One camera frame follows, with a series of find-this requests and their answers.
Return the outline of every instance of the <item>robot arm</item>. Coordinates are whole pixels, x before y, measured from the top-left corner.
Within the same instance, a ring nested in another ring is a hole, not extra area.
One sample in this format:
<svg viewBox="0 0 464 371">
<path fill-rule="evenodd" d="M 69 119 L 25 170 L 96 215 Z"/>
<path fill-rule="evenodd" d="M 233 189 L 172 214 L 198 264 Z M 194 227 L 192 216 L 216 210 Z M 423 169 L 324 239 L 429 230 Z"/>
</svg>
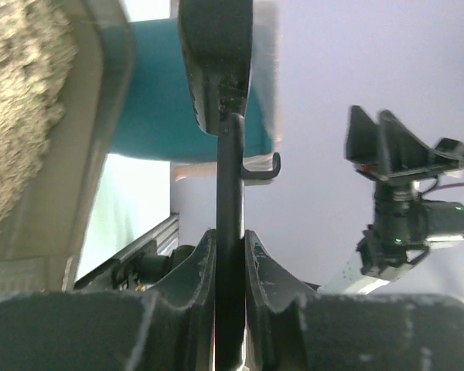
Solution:
<svg viewBox="0 0 464 371">
<path fill-rule="evenodd" d="M 346 158 L 375 183 L 374 223 L 363 232 L 343 270 L 318 292 L 369 294 L 420 264 L 432 250 L 464 240 L 464 205 L 424 198 L 439 177 L 464 171 L 464 144 L 443 138 L 435 148 L 419 141 L 391 112 L 375 124 L 358 106 L 351 109 Z M 419 192 L 421 180 L 436 179 Z M 464 183 L 452 186 L 464 186 Z"/>
</svg>

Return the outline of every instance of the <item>scratched surface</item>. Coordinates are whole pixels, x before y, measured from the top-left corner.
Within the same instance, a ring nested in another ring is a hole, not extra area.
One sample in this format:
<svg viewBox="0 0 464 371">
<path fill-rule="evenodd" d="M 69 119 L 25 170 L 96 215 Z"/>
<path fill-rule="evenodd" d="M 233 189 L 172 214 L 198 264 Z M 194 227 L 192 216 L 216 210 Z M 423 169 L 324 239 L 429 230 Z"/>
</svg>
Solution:
<svg viewBox="0 0 464 371">
<path fill-rule="evenodd" d="M 0 297 L 0 370 L 137 369 L 154 306 L 116 291 Z"/>
<path fill-rule="evenodd" d="M 247 324 L 263 369 L 464 370 L 464 302 L 440 295 L 321 295 L 246 232 Z"/>
</svg>

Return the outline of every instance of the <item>teal fabric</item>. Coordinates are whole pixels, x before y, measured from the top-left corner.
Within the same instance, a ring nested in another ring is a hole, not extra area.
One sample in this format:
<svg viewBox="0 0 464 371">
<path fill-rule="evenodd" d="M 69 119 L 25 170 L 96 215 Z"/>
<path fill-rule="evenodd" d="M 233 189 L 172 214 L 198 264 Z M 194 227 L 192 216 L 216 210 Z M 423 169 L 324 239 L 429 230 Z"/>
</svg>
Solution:
<svg viewBox="0 0 464 371">
<path fill-rule="evenodd" d="M 160 161 L 216 161 L 217 138 L 203 133 L 196 123 L 177 20 L 133 22 L 132 28 L 137 42 L 135 73 L 111 152 Z M 244 155 L 266 155 L 272 147 L 251 91 Z"/>
</svg>

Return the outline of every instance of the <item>black plastic bracket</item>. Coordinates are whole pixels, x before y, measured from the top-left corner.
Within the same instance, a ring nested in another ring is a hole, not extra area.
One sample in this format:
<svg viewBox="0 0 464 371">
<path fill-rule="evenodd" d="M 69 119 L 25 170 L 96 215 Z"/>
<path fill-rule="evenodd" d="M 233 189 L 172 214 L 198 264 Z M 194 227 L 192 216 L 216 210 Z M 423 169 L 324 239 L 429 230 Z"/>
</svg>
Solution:
<svg viewBox="0 0 464 371">
<path fill-rule="evenodd" d="M 430 254 L 430 247 L 426 245 L 384 247 L 375 238 L 372 229 L 365 230 L 363 235 L 364 238 L 358 243 L 356 251 L 361 255 L 361 274 L 365 276 L 395 282 Z M 411 252 L 417 255 L 410 258 Z"/>
<path fill-rule="evenodd" d="M 266 186 L 271 184 L 275 178 L 280 174 L 281 159 L 280 154 L 275 152 L 272 158 L 273 169 L 266 172 L 252 172 L 247 170 L 244 165 L 241 168 L 241 177 L 246 186 Z"/>
<path fill-rule="evenodd" d="M 136 285 L 135 276 L 139 260 L 146 254 L 156 255 L 155 240 L 136 240 L 113 257 L 96 267 L 74 284 L 74 290 L 104 291 L 127 290 Z"/>
<path fill-rule="evenodd" d="M 252 369 L 464 369 L 461 301 L 317 294 L 274 261 L 252 231 L 245 254 Z"/>
<path fill-rule="evenodd" d="M 0 371 L 213 369 L 216 251 L 210 230 L 146 291 L 0 298 Z"/>
</svg>

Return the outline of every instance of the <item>black mechanical part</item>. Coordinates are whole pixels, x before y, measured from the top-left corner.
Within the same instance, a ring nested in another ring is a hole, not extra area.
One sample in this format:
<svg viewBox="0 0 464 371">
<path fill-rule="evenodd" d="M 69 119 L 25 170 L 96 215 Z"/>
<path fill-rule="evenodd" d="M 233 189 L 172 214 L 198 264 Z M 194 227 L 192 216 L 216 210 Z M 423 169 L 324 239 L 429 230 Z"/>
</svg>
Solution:
<svg viewBox="0 0 464 371">
<path fill-rule="evenodd" d="M 246 114 L 253 48 L 252 0 L 181 0 L 179 34 L 201 129 L 219 135 Z"/>
<path fill-rule="evenodd" d="M 192 245 L 177 247 L 169 257 L 157 254 L 142 254 L 135 266 L 135 280 L 139 284 L 155 284 L 178 267 L 196 249 Z"/>
<path fill-rule="evenodd" d="M 208 231 L 147 291 L 0 298 L 0 371 L 212 369 L 215 252 Z"/>
<path fill-rule="evenodd" d="M 236 369 L 244 360 L 244 118 L 231 114 L 221 124 L 217 166 L 217 369 Z"/>
<path fill-rule="evenodd" d="M 254 369 L 464 369 L 464 304 L 438 295 L 320 295 L 247 230 Z"/>
<path fill-rule="evenodd" d="M 445 145 L 450 142 L 455 146 Z M 346 159 L 370 180 L 396 186 L 464 170 L 464 151 L 454 148 L 463 147 L 447 138 L 429 148 L 390 111 L 381 111 L 375 124 L 361 107 L 351 107 Z"/>
<path fill-rule="evenodd" d="M 431 149 L 390 111 L 375 124 L 358 106 L 351 108 L 346 158 L 375 181 L 374 223 L 357 251 L 361 273 L 396 281 L 420 264 L 431 249 L 464 240 L 464 205 L 423 199 L 415 183 L 464 170 L 464 144 L 443 138 Z"/>
<path fill-rule="evenodd" d="M 317 291 L 319 288 L 319 284 L 311 284 L 309 282 L 303 282 L 303 284 L 308 285 L 310 288 L 312 288 L 314 291 Z"/>
<path fill-rule="evenodd" d="M 149 231 L 78 280 L 74 290 L 126 290 L 135 286 L 133 275 L 139 259 L 145 255 L 156 255 L 156 248 L 152 231 Z"/>
</svg>

